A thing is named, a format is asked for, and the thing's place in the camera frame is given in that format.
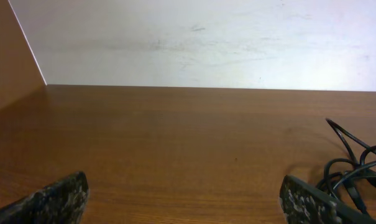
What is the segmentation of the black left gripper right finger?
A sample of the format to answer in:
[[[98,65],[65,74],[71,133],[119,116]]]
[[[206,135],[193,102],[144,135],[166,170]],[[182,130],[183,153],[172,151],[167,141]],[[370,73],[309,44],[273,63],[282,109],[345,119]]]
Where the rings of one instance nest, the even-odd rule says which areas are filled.
[[[292,175],[283,179],[279,202],[289,224],[376,224],[368,215]]]

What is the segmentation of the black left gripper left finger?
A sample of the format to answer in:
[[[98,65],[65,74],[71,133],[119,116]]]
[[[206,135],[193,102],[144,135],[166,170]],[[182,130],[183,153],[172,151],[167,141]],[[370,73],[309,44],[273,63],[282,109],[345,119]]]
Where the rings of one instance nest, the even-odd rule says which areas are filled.
[[[79,223],[89,197],[82,171],[0,208],[0,223]]]

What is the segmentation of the wooden side panel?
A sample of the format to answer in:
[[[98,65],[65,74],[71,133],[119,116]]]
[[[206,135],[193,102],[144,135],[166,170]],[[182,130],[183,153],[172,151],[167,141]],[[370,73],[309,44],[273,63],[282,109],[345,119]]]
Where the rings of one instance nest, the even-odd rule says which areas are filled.
[[[45,86],[24,31],[8,0],[0,0],[0,110]]]

